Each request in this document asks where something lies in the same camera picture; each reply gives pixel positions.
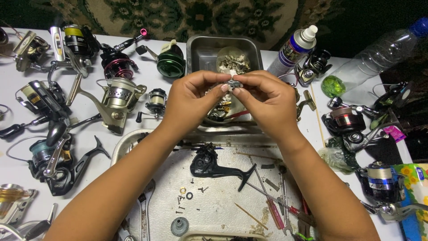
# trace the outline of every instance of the gray plastic gear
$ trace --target gray plastic gear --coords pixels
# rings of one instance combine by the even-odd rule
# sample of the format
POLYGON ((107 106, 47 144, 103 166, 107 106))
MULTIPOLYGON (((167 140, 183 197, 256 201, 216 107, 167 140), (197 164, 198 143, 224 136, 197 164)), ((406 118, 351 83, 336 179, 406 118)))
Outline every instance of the gray plastic gear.
POLYGON ((189 230, 189 221, 184 217, 174 219, 171 224, 171 233, 177 237, 183 236, 189 230))

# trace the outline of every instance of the forearm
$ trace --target forearm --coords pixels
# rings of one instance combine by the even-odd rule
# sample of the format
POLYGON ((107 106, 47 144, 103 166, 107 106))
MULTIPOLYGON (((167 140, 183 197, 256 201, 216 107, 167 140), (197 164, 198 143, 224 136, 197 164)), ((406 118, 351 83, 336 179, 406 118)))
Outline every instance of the forearm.
POLYGON ((73 198, 44 240, 110 240, 179 139, 166 129, 153 131, 73 198))
POLYGON ((378 240, 368 212, 306 138, 298 132, 293 135, 293 143, 278 145, 316 219, 321 236, 326 240, 378 240))

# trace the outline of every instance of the blue bottle cap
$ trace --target blue bottle cap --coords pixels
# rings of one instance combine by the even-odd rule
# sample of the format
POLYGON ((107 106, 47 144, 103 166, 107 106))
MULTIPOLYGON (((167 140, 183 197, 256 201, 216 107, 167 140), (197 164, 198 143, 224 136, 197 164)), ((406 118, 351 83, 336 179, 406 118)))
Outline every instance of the blue bottle cap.
POLYGON ((418 38, 428 36, 428 18, 420 18, 416 23, 412 24, 409 29, 410 32, 418 38))

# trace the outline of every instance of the hand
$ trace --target hand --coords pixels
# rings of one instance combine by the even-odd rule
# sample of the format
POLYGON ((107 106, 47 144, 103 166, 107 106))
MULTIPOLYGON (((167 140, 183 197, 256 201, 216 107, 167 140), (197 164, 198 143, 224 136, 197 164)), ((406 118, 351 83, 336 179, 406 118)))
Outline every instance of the hand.
POLYGON ((297 127, 293 87, 264 70, 235 75, 233 79, 244 84, 244 88, 235 88, 233 94, 249 110, 264 133, 276 142, 301 135, 297 127))
POLYGON ((217 82, 230 80, 229 74, 200 70, 175 80, 169 91, 162 126, 172 128, 180 138, 196 129, 208 112, 219 102, 229 89, 219 84, 205 95, 217 82))

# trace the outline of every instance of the black rubber washer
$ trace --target black rubber washer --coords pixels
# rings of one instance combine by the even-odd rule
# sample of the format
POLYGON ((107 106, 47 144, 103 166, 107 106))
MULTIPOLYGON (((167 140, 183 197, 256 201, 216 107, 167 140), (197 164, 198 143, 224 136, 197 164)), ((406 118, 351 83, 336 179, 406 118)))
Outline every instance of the black rubber washer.
POLYGON ((187 198, 188 200, 192 199, 192 198, 193 198, 193 193, 188 192, 188 193, 186 194, 186 198, 187 198))

